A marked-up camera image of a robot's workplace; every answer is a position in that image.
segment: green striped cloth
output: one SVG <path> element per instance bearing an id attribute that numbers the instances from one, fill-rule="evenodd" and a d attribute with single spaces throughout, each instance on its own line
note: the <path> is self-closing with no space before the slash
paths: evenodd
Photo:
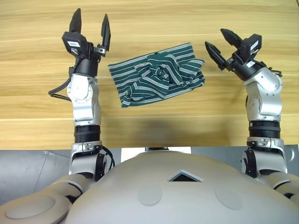
<path id="1" fill-rule="evenodd" d="M 190 43 L 109 65 L 122 107 L 140 106 L 168 99 L 203 86 Z"/>

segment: wood grain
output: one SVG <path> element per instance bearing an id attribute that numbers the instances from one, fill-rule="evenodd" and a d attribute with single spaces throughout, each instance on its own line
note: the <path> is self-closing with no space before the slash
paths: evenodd
<path id="1" fill-rule="evenodd" d="M 281 70 L 282 137 L 299 143 L 299 21 L 294 0 L 3 0 L 0 8 L 0 149 L 68 149 L 72 107 L 50 98 L 74 64 L 62 43 L 72 13 L 82 10 L 82 34 L 101 42 L 104 13 L 110 20 L 110 52 L 98 72 L 102 141 L 108 147 L 239 146 L 246 144 L 246 92 L 221 72 L 204 41 L 228 58 L 234 51 L 220 28 L 240 37 L 263 36 L 257 60 Z M 162 102 L 121 108 L 108 71 L 116 63 L 191 42 L 206 85 Z"/>

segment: white stripe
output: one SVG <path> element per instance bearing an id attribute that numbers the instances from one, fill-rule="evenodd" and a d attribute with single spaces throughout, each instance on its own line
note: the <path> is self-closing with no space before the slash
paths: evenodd
<path id="1" fill-rule="evenodd" d="M 131 102 L 132 104 L 144 104 L 144 103 L 151 103 L 151 102 L 156 102 L 156 101 L 160 101 L 161 98 L 154 98 L 154 99 L 147 99 L 141 102 Z"/>
<path id="2" fill-rule="evenodd" d="M 196 75 L 196 74 L 197 74 L 197 72 L 195 72 L 195 71 L 190 71 L 190 70 L 188 70 L 188 69 L 179 68 L 178 70 L 179 70 L 179 71 L 183 71 L 183 72 L 188 73 L 188 74 L 191 74 L 191 75 Z"/>
<path id="3" fill-rule="evenodd" d="M 118 85 L 116 85 L 116 87 L 118 88 L 118 87 L 124 86 L 124 85 L 127 84 L 127 83 L 136 82 L 138 79 L 140 79 L 140 77 L 138 77 L 138 78 L 133 78 L 133 79 L 129 79 L 129 80 L 127 80 L 126 82 L 124 82 L 124 83 L 122 83 L 122 84 L 118 84 Z"/>
<path id="4" fill-rule="evenodd" d="M 150 59 L 156 62 L 170 62 L 173 66 L 173 68 L 175 67 L 174 64 L 172 63 L 172 61 L 167 61 L 167 60 L 157 60 L 157 59 Z"/>
<path id="5" fill-rule="evenodd" d="M 183 57 L 189 57 L 189 56 L 193 56 L 193 55 L 194 55 L 194 53 L 190 53 L 190 54 L 186 54 L 186 55 L 181 55 L 181 56 L 177 56 L 176 59 L 178 60 L 178 59 L 181 59 Z"/>
<path id="6" fill-rule="evenodd" d="M 131 64 L 131 63 L 134 63 L 134 62 L 138 62 L 138 61 L 141 61 L 145 58 L 147 58 L 148 56 L 150 55 L 153 55 L 154 53 L 151 53 L 151 54 L 148 54 L 148 55 L 144 55 L 144 56 L 141 56 L 141 57 L 138 57 L 138 58 L 135 58 L 135 59 L 132 59 L 132 60 L 129 60 L 127 62 L 122 62 L 120 64 L 116 64 L 116 65 L 109 65 L 109 69 L 116 69 L 118 67 L 122 67 L 122 66 L 125 66 L 127 64 Z"/>
<path id="7" fill-rule="evenodd" d="M 188 49 L 188 50 L 184 50 L 184 51 L 180 51 L 180 52 L 177 52 L 177 53 L 173 53 L 172 55 L 177 55 L 177 54 L 182 54 L 186 51 L 189 51 L 189 50 L 193 50 L 192 48 Z"/>
<path id="8" fill-rule="evenodd" d="M 191 91 L 192 89 L 187 89 L 187 90 L 183 90 L 183 91 L 180 91 L 180 92 L 175 92 L 175 93 L 173 93 L 173 94 L 170 94 L 170 95 L 167 95 L 166 97 L 165 97 L 165 99 L 168 99 L 168 98 L 170 98 L 170 97 L 174 97 L 174 96 L 177 96 L 177 95 L 180 95 L 180 94 L 182 94 L 182 93 L 185 93 L 185 92 L 189 92 L 189 91 Z"/>
<path id="9" fill-rule="evenodd" d="M 183 44 L 183 45 L 180 45 L 180 46 L 177 46 L 177 47 L 174 47 L 174 48 L 169 48 L 169 49 L 165 49 L 165 50 L 161 50 L 161 51 L 158 51 L 158 53 L 163 53 L 163 52 L 166 52 L 166 51 L 174 51 L 174 50 L 177 50 L 177 49 L 182 49 L 182 48 L 185 48 L 185 47 L 189 47 L 191 46 L 190 43 L 187 43 L 187 44 Z M 129 60 L 127 62 L 123 62 L 123 63 L 120 63 L 120 64 L 117 64 L 117 65 L 109 65 L 109 69 L 115 69 L 115 68 L 118 68 L 118 67 L 121 67 L 121 66 L 124 66 L 124 65 L 127 65 L 127 64 L 131 64 L 131 63 L 134 63 L 134 62 L 138 62 L 142 59 L 145 59 L 147 58 L 148 56 L 150 55 L 153 55 L 154 53 L 150 53 L 148 55 L 144 55 L 144 56 L 141 56 L 141 57 L 138 57 L 138 58 L 135 58 L 133 60 Z"/>
<path id="10" fill-rule="evenodd" d="M 143 99 L 143 97 L 131 97 L 131 99 L 137 101 L 137 100 Z"/>
<path id="11" fill-rule="evenodd" d="M 135 69 L 132 69 L 130 71 L 126 71 L 124 73 L 121 73 L 121 74 L 117 74 L 117 75 L 112 75 L 112 78 L 118 78 L 118 77 L 122 77 L 122 76 L 125 76 L 125 75 L 128 75 L 128 74 L 131 74 L 133 73 L 134 71 L 136 71 Z"/>
<path id="12" fill-rule="evenodd" d="M 158 91 L 156 91 L 152 88 L 149 88 L 149 87 L 137 86 L 135 89 L 136 90 L 148 90 L 148 91 L 156 93 L 159 97 L 164 98 L 164 96 L 161 93 L 159 93 Z"/>
<path id="13" fill-rule="evenodd" d="M 173 68 L 175 68 L 174 64 L 172 63 L 172 61 L 167 61 L 167 60 L 157 60 L 157 59 L 152 59 L 153 61 L 157 61 L 157 62 L 170 62 L 173 66 Z M 170 69 L 169 65 L 166 64 L 160 64 L 161 67 L 166 68 L 166 66 Z"/>
<path id="14" fill-rule="evenodd" d="M 190 59 L 182 60 L 182 61 L 180 61 L 180 64 L 181 64 L 182 62 L 187 62 L 187 61 L 190 61 Z"/>
<path id="15" fill-rule="evenodd" d="M 146 75 L 148 75 L 148 74 L 150 74 L 150 70 L 147 70 L 145 73 L 143 73 L 142 75 L 141 75 L 141 77 L 142 78 L 144 78 Z"/>
<path id="16" fill-rule="evenodd" d="M 148 77 L 144 77 L 143 79 L 144 79 L 144 80 L 147 80 L 147 81 L 149 81 L 150 83 L 153 83 L 153 84 L 155 84 L 155 85 L 157 85 L 157 86 L 159 86 L 159 87 L 161 87 L 161 88 L 163 88 L 163 89 L 168 90 L 168 86 L 167 86 L 167 85 L 160 84 L 160 83 L 158 83 L 158 82 L 156 82 L 156 81 L 154 81 L 154 80 L 152 80 L 152 79 L 150 79 L 150 78 L 148 78 Z"/>
<path id="17" fill-rule="evenodd" d="M 190 62 L 192 62 L 192 63 L 196 63 L 196 64 L 201 64 L 201 65 L 203 65 L 203 64 L 204 64 L 204 62 L 203 62 L 203 61 L 196 60 L 196 59 L 192 59 L 192 60 L 190 60 Z"/>
<path id="18" fill-rule="evenodd" d="M 196 78 L 194 80 L 191 81 L 191 83 L 195 83 L 195 82 L 198 82 L 199 81 L 199 78 Z"/>
<path id="19" fill-rule="evenodd" d="M 174 73 L 172 72 L 172 70 L 170 69 L 170 67 L 168 65 L 165 64 L 161 64 L 161 67 L 166 68 L 168 70 L 168 72 L 170 73 L 171 77 L 174 79 L 174 81 L 176 82 L 176 84 L 179 84 L 180 82 L 178 81 L 178 79 L 175 77 Z"/>
<path id="20" fill-rule="evenodd" d="M 170 57 L 172 60 L 174 60 L 177 63 L 176 57 L 173 55 L 166 55 L 165 57 Z"/>
<path id="21" fill-rule="evenodd" d="M 122 80 L 124 80 L 124 79 L 127 79 L 127 78 L 131 77 L 131 76 L 138 76 L 138 74 L 133 74 L 133 75 L 130 75 L 130 76 L 126 76 L 125 78 L 120 79 L 120 80 L 115 80 L 114 82 L 115 82 L 115 83 L 116 83 L 116 82 L 120 82 L 120 81 L 122 81 Z"/>
<path id="22" fill-rule="evenodd" d="M 199 67 L 195 67 L 195 66 L 192 66 L 192 65 L 189 65 L 189 64 L 184 64 L 184 65 L 190 66 L 190 67 L 195 68 L 195 69 L 199 69 Z"/>
<path id="23" fill-rule="evenodd" d="M 122 103 L 125 105 L 130 105 L 131 102 L 123 101 Z"/>

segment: robot forearm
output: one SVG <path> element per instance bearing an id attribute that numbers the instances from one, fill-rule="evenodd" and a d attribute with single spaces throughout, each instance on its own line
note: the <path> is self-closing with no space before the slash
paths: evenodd
<path id="1" fill-rule="evenodd" d="M 218 67 L 234 72 L 247 91 L 246 110 L 249 121 L 248 150 L 242 156 L 242 172 L 298 202 L 299 178 L 287 174 L 284 141 L 280 139 L 282 102 L 281 72 L 273 71 L 254 60 L 262 37 L 253 34 L 242 40 L 237 34 L 221 29 L 224 38 L 237 48 L 227 61 L 220 51 L 206 42 L 206 49 Z"/>

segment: silver arm segment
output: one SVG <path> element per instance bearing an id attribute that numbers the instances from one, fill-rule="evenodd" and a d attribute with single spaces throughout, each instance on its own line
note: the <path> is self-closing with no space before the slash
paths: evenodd
<path id="1" fill-rule="evenodd" d="M 97 78 L 74 73 L 67 93 L 73 104 L 74 126 L 101 125 Z"/>
<path id="2" fill-rule="evenodd" d="M 298 204 L 299 178 L 287 173 L 280 128 L 263 126 L 266 122 L 279 125 L 281 120 L 281 78 L 264 67 L 243 85 L 248 95 L 246 110 L 250 136 L 247 138 L 249 148 L 242 156 L 242 172 Z"/>
<path id="3" fill-rule="evenodd" d="M 243 85 L 248 95 L 246 103 L 248 121 L 280 121 L 282 81 L 277 74 L 264 67 L 252 78 L 245 81 Z"/>
<path id="4" fill-rule="evenodd" d="M 95 126 L 100 128 L 99 88 L 96 77 L 74 73 L 67 87 L 67 93 L 73 104 L 74 126 Z M 71 146 L 69 174 L 90 173 L 95 175 L 98 157 L 102 146 L 99 140 L 85 141 L 76 139 Z"/>

